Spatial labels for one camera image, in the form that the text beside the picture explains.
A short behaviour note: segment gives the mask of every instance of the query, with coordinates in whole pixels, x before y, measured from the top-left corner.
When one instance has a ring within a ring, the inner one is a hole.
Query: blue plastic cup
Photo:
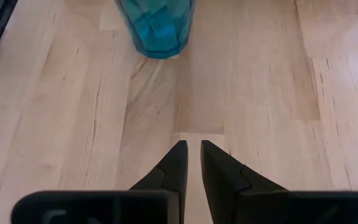
[[[189,39],[194,0],[116,0],[134,45],[150,58],[179,54]]]

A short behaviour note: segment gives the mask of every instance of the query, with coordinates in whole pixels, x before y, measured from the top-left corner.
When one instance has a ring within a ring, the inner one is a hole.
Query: wood grain
[[[135,52],[113,0],[20,0],[0,43],[0,223],[42,189],[128,189],[179,139],[289,189],[358,190],[358,0],[199,0],[180,56]]]

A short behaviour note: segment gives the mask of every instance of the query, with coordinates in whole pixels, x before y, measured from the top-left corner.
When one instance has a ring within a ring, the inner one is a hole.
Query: wooden table
[[[20,0],[0,43],[0,223],[43,189],[127,189],[202,139],[288,189],[358,190],[358,0],[198,0],[178,57],[135,52],[112,0]]]

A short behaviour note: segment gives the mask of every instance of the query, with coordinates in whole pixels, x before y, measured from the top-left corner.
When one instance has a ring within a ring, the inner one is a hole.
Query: light wood surface
[[[358,190],[358,0],[197,0],[169,60],[113,0],[20,0],[0,42],[0,223],[43,189],[127,189],[188,140],[186,223],[211,223],[209,139],[292,190]]]

